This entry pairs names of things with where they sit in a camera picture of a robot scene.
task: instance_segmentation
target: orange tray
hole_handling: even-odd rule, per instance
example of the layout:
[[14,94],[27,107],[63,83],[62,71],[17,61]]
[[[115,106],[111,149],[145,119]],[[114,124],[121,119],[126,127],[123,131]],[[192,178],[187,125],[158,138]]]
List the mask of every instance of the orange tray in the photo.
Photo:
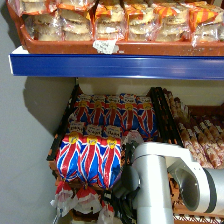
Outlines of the orange tray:
[[[22,46],[32,54],[98,54],[93,41],[37,41],[28,34],[24,21],[13,11],[6,0],[9,14],[15,23]],[[224,56],[224,43],[200,43],[192,47],[190,42],[125,42],[116,43],[116,54],[170,55],[170,56]]]

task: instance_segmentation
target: white wall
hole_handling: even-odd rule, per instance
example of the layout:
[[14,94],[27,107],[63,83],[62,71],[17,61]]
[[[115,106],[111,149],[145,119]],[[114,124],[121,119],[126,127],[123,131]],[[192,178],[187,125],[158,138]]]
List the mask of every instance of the white wall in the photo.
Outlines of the white wall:
[[[46,156],[72,91],[73,78],[13,77],[8,54],[19,46],[5,3],[0,3],[0,223],[48,224],[55,210],[54,178]],[[188,105],[220,105],[224,81],[80,78],[92,93],[145,95],[150,86],[173,91]]]

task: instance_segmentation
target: blue shelf edge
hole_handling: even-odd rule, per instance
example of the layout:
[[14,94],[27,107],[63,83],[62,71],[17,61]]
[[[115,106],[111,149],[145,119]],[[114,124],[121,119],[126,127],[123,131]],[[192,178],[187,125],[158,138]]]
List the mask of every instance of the blue shelf edge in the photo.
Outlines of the blue shelf edge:
[[15,76],[224,80],[224,57],[12,53],[9,61]]

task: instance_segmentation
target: gray wall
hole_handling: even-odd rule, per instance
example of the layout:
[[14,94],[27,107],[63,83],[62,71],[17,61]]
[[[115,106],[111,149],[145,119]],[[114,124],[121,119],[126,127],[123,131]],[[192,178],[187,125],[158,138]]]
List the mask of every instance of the gray wall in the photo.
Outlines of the gray wall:
[[46,157],[74,79],[10,74],[8,54],[20,44],[0,2],[0,223],[48,224],[56,188]]

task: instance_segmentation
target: packaged bread roll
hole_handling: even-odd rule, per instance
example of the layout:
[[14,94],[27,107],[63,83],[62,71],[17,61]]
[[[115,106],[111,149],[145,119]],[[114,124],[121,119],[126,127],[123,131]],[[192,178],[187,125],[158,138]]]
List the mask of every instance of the packaged bread roll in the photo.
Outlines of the packaged bread roll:
[[189,8],[189,23],[192,31],[192,45],[200,42],[219,41],[219,30],[223,23],[224,10],[205,1],[182,3]]
[[152,4],[159,16],[160,29],[156,41],[170,42],[189,39],[188,8],[178,3]]
[[126,20],[118,0],[100,0],[95,13],[95,39],[122,40],[125,38]]
[[61,9],[60,15],[65,41],[89,41],[92,39],[91,12]]
[[95,5],[95,0],[59,0],[58,8],[87,11]]
[[153,8],[143,0],[125,0],[125,14],[128,23],[128,40],[152,40],[157,28],[157,17]]
[[60,17],[55,11],[51,14],[35,15],[33,19],[33,35],[39,41],[61,41],[62,29]]
[[9,0],[8,3],[18,16],[51,13],[57,9],[56,0]]

